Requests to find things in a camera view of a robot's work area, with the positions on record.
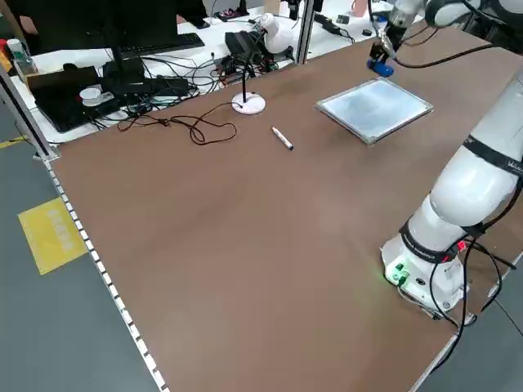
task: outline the power strip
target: power strip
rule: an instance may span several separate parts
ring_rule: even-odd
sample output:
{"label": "power strip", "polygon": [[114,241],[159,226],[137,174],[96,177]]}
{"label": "power strip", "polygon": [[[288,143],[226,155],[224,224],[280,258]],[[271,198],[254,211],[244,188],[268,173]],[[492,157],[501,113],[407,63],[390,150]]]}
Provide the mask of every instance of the power strip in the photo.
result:
{"label": "power strip", "polygon": [[339,27],[337,27],[334,23],[333,23],[333,20],[328,18],[327,16],[324,16],[324,15],[321,15],[319,13],[316,13],[314,15],[314,21],[315,22],[318,22],[321,24],[321,26],[327,30],[328,32],[330,32],[331,34],[334,34],[334,35],[339,35],[340,37],[343,37],[341,31],[342,29],[340,29]]}

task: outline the round lamp base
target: round lamp base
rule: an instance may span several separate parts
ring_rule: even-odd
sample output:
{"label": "round lamp base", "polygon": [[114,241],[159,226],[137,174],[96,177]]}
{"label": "round lamp base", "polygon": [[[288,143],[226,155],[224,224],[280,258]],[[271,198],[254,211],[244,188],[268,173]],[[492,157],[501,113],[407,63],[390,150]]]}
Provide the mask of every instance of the round lamp base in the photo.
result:
{"label": "round lamp base", "polygon": [[265,108],[265,100],[262,96],[253,92],[247,93],[247,102],[244,102],[244,95],[239,93],[232,99],[232,109],[241,114],[258,114]]}

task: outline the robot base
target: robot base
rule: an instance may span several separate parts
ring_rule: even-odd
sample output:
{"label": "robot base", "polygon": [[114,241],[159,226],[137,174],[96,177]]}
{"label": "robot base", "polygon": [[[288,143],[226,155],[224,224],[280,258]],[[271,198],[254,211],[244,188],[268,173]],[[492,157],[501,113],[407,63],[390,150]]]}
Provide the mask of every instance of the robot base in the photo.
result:
{"label": "robot base", "polygon": [[[434,264],[415,256],[403,243],[400,234],[382,249],[385,278],[420,305],[438,314],[431,298],[429,281]],[[439,265],[432,279],[432,292],[438,306],[447,312],[463,298],[463,266],[456,257]]]}

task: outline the person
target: person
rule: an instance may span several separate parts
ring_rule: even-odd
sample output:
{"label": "person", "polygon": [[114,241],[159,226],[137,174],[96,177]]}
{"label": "person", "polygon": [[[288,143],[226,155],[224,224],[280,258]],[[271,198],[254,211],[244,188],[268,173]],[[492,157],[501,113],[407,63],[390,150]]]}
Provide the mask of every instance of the person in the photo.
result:
{"label": "person", "polygon": [[178,0],[178,15],[199,29],[206,26],[207,10],[202,0]]}

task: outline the bottle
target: bottle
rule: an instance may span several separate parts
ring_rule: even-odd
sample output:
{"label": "bottle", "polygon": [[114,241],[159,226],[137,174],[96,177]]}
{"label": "bottle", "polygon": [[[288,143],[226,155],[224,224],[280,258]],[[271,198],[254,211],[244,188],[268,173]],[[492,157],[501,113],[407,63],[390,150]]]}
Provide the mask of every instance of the bottle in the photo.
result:
{"label": "bottle", "polygon": [[25,81],[27,75],[38,73],[33,59],[27,54],[27,51],[25,51],[19,39],[13,38],[7,40],[7,46],[13,55],[13,65],[15,66],[16,72],[22,80]]}

